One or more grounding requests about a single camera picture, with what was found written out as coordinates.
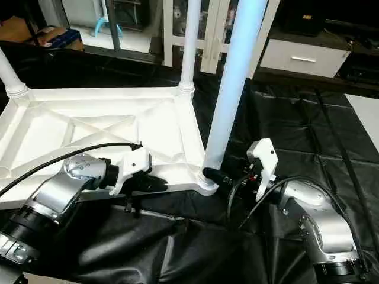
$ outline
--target drawer handle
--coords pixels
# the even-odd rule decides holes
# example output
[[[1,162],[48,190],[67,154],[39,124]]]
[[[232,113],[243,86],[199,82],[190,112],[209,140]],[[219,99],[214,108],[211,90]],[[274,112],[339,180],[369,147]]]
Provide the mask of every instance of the drawer handle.
[[[291,59],[293,59],[293,60],[299,60],[299,61],[305,61],[305,62],[313,62],[313,63],[317,61],[316,59],[303,58],[303,57],[297,57],[297,56],[291,56]]]

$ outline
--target cardboard box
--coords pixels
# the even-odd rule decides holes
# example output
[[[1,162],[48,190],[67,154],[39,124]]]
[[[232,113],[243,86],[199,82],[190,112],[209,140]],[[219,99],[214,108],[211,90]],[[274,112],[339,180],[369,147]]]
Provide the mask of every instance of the cardboard box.
[[[37,40],[43,47],[84,50],[80,33],[73,29],[47,27],[37,33]]]
[[[31,38],[24,19],[13,16],[0,24],[0,40],[22,43]]]

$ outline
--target white cabinet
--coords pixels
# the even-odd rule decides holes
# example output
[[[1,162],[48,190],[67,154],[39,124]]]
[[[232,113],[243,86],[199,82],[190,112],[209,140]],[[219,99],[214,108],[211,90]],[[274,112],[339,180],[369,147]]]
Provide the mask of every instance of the white cabinet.
[[[349,53],[346,50],[272,39],[261,66],[334,78]]]
[[[164,1],[165,66],[181,67],[188,1],[190,0]],[[252,50],[251,72],[246,75],[250,78],[263,51],[279,1],[268,1],[258,40]],[[237,7],[238,0],[202,0],[195,64],[197,70],[207,73],[223,71]]]

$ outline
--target drawer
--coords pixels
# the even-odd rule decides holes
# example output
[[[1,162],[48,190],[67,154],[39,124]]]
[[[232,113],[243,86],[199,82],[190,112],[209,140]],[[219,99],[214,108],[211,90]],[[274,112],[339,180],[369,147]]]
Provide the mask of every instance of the drawer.
[[[260,66],[332,78],[349,53],[346,50],[269,40]]]

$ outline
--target black fabric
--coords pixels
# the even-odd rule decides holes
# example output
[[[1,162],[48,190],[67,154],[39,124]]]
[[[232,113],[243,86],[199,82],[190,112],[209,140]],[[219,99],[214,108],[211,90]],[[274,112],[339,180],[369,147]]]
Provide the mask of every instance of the black fabric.
[[[21,53],[5,49],[20,78],[32,88],[174,86],[180,73],[164,67],[80,53]],[[194,109],[206,144],[220,78],[195,75]],[[264,86],[247,80],[222,169],[234,178],[246,163],[246,149],[270,137],[279,157],[278,175],[307,175],[337,193],[356,226],[370,277],[379,283],[379,154],[346,98],[320,90],[367,199],[375,234],[332,135],[315,90]],[[316,283],[297,224],[265,204],[244,231],[224,226],[227,189],[213,196],[193,191],[140,198],[139,218],[122,201],[83,204],[34,272],[82,283]],[[248,202],[237,199],[233,222]],[[0,214],[1,222],[9,212]]]

